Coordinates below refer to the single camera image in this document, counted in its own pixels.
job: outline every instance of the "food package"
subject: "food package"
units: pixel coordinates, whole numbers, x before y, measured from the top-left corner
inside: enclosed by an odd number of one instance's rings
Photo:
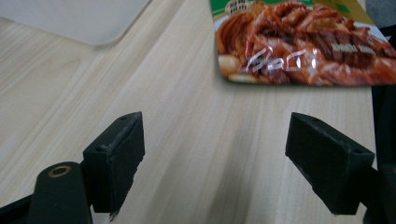
[[[221,73],[311,86],[396,83],[396,50],[356,0],[211,0]]]

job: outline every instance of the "wooden table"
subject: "wooden table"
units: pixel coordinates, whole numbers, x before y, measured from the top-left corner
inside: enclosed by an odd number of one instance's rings
[[[375,149],[370,88],[233,84],[216,52],[209,1],[153,0],[101,47],[0,19],[0,206],[142,111],[147,154],[115,223],[361,223],[362,205],[329,212],[285,145],[297,111]]]

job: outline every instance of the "light wood grain surface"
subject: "light wood grain surface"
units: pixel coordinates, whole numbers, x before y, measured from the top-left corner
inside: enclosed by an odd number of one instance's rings
[[[142,111],[147,154],[114,223],[361,223],[362,205],[329,212],[285,145],[297,111],[374,150],[370,88],[233,84],[216,52],[209,1],[153,0],[101,47],[0,19],[0,206]]]

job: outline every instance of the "snack bag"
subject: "snack bag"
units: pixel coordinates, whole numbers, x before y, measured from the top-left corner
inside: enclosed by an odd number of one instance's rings
[[[221,73],[260,84],[396,84],[396,50],[354,0],[211,0]]]

